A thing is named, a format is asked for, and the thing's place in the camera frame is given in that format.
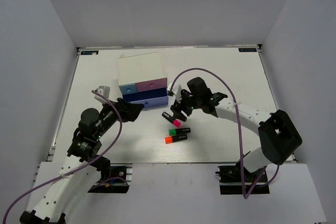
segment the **blue drawer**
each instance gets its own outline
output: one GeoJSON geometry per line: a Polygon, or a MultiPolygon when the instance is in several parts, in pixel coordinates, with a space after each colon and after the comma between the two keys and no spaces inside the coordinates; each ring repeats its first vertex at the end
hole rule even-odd
{"type": "Polygon", "coordinates": [[[145,105],[145,108],[168,104],[166,88],[126,94],[123,95],[123,99],[130,103],[142,103],[145,105]]]}
{"type": "Polygon", "coordinates": [[[127,85],[121,85],[119,86],[119,89],[122,94],[133,94],[136,93],[137,87],[135,86],[135,83],[127,84],[127,85]]]}

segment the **gray wall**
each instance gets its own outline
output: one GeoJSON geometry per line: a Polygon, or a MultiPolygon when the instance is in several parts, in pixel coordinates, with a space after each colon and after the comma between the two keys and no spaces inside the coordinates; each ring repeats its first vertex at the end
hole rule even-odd
{"type": "Polygon", "coordinates": [[[263,46],[271,87],[303,138],[296,154],[328,223],[336,223],[335,44],[336,0],[287,0],[263,46]]]}
{"type": "MultiPolygon", "coordinates": [[[[50,0],[0,0],[0,52],[2,218],[47,157],[76,49],[50,0]]],[[[26,201],[7,223],[18,223],[26,201]]]]}
{"type": "Polygon", "coordinates": [[[264,42],[286,0],[51,0],[78,47],[264,42]]]}

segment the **green marker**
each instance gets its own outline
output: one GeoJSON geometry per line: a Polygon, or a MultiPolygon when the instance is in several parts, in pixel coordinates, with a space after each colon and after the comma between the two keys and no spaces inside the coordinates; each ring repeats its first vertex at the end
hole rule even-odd
{"type": "Polygon", "coordinates": [[[180,134],[190,133],[190,128],[181,128],[181,129],[171,129],[169,130],[169,136],[176,136],[180,134]]]}

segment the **black tag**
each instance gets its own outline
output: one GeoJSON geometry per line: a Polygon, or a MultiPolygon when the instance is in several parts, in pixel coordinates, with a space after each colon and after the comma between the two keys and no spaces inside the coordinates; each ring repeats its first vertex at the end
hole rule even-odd
{"type": "Polygon", "coordinates": [[[256,52],[257,48],[238,48],[239,52],[256,52]]]}
{"type": "Polygon", "coordinates": [[[80,52],[80,55],[97,55],[99,51],[82,51],[80,52]]]}

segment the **marker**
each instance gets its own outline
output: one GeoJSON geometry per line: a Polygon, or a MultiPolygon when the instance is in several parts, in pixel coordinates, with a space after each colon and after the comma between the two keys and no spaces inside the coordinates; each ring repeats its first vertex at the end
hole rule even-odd
{"type": "Polygon", "coordinates": [[[168,136],[164,140],[166,144],[171,144],[171,143],[175,143],[175,142],[186,140],[186,139],[188,139],[187,135],[183,134],[183,135],[178,135],[178,136],[168,136]]]}
{"type": "Polygon", "coordinates": [[[172,117],[171,115],[169,115],[167,112],[163,112],[162,116],[164,118],[167,119],[167,121],[171,122],[173,125],[175,125],[176,127],[180,127],[181,123],[176,120],[174,117],[172,117]]]}
{"type": "Polygon", "coordinates": [[[190,132],[190,128],[171,129],[169,130],[169,136],[181,135],[190,132]]]}

